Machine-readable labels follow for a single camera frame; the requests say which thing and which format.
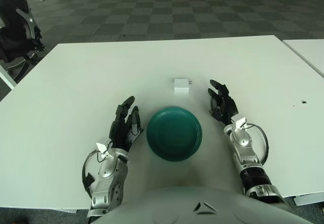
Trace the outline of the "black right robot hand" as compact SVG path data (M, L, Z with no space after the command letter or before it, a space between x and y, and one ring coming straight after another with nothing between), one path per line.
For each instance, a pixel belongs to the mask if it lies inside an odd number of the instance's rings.
M230 97L225 84L220 84L215 80L210 80L210 84L216 89L216 92L208 88L210 100L210 114L218 122L225 126L232 124L231 118L238 114L238 109L234 100Z

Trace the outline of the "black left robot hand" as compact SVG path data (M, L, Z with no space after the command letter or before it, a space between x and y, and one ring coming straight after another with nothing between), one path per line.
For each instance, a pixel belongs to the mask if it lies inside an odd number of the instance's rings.
M135 97L130 96L117 106L115 120L112 122L109 132L112 148L129 152L134 141L143 132L138 106L134 106L132 112L128 114L134 101Z

